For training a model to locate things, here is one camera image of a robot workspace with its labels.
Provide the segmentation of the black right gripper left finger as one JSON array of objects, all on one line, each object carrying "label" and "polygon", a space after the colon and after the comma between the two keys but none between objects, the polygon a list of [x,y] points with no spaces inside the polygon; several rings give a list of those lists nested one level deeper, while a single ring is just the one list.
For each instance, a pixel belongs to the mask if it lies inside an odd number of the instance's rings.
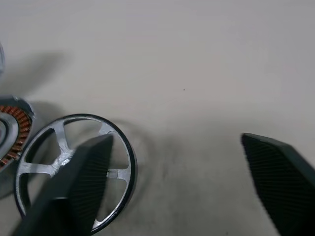
[{"label": "black right gripper left finger", "polygon": [[104,195],[114,138],[81,144],[44,186],[11,236],[90,236]]}]

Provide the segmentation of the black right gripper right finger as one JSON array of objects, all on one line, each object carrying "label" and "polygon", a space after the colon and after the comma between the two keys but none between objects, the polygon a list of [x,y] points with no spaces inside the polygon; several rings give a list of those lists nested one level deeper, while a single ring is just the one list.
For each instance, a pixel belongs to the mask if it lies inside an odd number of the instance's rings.
[{"label": "black right gripper right finger", "polygon": [[315,236],[315,168],[291,145],[243,133],[256,193],[281,236]]}]

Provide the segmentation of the silver spoked rotor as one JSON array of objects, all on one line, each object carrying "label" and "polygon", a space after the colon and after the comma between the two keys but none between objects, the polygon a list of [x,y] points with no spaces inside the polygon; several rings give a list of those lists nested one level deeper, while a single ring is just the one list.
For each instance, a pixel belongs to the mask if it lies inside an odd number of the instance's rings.
[{"label": "silver spoked rotor", "polygon": [[[119,203],[109,213],[109,215],[101,221],[95,220],[92,230],[89,234],[92,236],[107,227],[117,218],[119,214],[121,214],[132,197],[137,179],[137,160],[135,152],[121,129],[107,119],[93,114],[72,114],[58,118],[45,127],[41,128],[34,135],[34,137],[28,141],[24,151],[20,156],[16,177],[14,180],[14,197],[18,211],[21,217],[24,218],[27,214],[27,210],[31,207],[27,188],[29,175],[48,174],[49,176],[53,177],[60,168],[62,168],[71,160],[74,150],[68,146],[64,127],[70,123],[81,120],[92,120],[101,123],[101,128],[98,132],[99,135],[117,135],[124,145],[124,149],[128,158],[127,168],[109,169],[107,171],[108,178],[124,180],[126,182],[126,188]],[[32,159],[34,154],[32,152],[37,151],[42,142],[44,142],[51,134],[56,134],[57,136],[57,142],[61,151],[60,155],[52,164],[33,163]]]}]

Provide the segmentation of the grey hinged housing lid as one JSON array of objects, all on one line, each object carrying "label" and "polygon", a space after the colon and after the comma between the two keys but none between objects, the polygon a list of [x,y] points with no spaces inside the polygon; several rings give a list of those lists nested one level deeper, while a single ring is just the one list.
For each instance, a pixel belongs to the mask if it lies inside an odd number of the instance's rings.
[{"label": "grey hinged housing lid", "polygon": [[3,47],[0,43],[0,76],[4,72],[4,67],[5,67],[5,56],[4,56],[4,50]]}]

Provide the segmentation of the grey round motor housing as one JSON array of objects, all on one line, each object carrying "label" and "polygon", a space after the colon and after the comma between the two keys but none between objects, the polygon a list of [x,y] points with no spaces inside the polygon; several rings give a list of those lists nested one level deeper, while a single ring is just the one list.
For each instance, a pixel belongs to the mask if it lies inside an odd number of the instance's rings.
[{"label": "grey round motor housing", "polygon": [[35,112],[16,96],[0,96],[0,199],[11,194],[20,155],[34,130]]}]

